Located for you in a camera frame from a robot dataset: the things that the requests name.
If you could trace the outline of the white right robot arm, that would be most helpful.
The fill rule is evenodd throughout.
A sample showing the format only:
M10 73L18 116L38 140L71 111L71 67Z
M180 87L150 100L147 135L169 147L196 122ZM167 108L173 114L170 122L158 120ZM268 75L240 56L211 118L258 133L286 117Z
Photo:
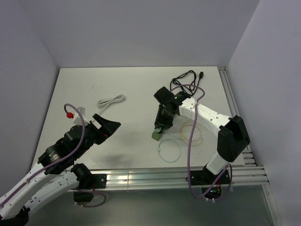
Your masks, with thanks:
M191 95L180 91L173 94L166 87L160 88L155 94L159 109L154 122L152 138L159 141L163 132L173 126L176 115L186 117L211 131L217 137L216 154L206 165L204 180L210 184L215 183L220 172L242 153L250 144L243 119L220 114L202 104L199 104Z

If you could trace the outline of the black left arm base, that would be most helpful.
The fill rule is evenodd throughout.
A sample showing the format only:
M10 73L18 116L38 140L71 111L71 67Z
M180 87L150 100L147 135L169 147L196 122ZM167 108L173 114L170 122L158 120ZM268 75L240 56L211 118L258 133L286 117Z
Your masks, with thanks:
M83 181L80 181L79 186L73 189L75 205L82 208L96 208L105 204L107 196L98 189L105 189L106 182L106 174L92 174ZM99 196L103 198L102 201L98 204L91 204L91 201Z

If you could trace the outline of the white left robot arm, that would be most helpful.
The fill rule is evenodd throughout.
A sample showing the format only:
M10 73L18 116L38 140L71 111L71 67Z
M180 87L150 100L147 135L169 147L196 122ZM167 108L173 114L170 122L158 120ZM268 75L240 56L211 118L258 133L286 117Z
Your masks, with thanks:
M38 158L30 172L0 199L0 224L24 226L30 214L71 189L85 189L93 184L91 171L76 163L93 145L100 145L121 126L98 114L93 122L75 125Z

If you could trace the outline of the green power strip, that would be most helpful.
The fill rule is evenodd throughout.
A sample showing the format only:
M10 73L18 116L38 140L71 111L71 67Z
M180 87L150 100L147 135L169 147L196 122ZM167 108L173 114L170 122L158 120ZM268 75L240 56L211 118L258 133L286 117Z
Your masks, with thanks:
M151 138L154 139L155 141L159 141L162 138L162 136L163 136L163 131L161 133L156 133L153 131Z

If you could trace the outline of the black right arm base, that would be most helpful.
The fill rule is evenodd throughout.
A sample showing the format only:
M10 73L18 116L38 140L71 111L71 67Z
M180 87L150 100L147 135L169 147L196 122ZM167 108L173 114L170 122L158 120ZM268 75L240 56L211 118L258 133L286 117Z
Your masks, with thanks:
M214 175L206 167L202 170L189 170L186 181L189 191L193 198L204 199L207 202L220 200L231 191L232 187L232 168L230 172L228 167L224 168L219 174ZM201 194L197 195L193 191L194 186L209 186L202 188Z

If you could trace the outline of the teal charger plug with cable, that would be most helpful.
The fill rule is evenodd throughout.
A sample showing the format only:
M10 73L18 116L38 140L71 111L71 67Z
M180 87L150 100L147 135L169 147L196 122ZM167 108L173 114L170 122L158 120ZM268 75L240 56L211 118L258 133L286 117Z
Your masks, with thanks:
M177 162L182 155L182 149L178 139L165 139L158 144L159 158L166 163Z

